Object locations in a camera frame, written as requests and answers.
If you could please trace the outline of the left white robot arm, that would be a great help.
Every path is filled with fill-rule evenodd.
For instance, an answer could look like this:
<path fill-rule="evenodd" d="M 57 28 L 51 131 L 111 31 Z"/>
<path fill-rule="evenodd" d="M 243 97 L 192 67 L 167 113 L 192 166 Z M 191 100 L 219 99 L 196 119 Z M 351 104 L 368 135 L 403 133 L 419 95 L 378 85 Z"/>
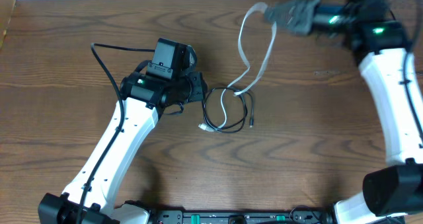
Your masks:
<path fill-rule="evenodd" d="M 47 193 L 38 206 L 41 223 L 149 223 L 136 204 L 115 208 L 117 193 L 135 154 L 165 109 L 202 101 L 207 90 L 196 71 L 192 46 L 160 38 L 153 58 L 121 84 L 115 111 L 91 156 L 60 196 Z"/>

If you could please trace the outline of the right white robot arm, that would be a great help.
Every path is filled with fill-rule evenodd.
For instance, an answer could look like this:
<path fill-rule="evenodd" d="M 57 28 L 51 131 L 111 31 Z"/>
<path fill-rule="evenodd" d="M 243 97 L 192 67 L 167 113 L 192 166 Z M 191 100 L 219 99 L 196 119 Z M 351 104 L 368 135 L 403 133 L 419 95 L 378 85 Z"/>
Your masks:
<path fill-rule="evenodd" d="M 414 68 L 414 39 L 385 0 L 292 0 L 264 10 L 290 32 L 341 34 L 373 97 L 387 166 L 367 174 L 359 194 L 336 202 L 321 223 L 402 223 L 422 211 L 422 94 Z"/>

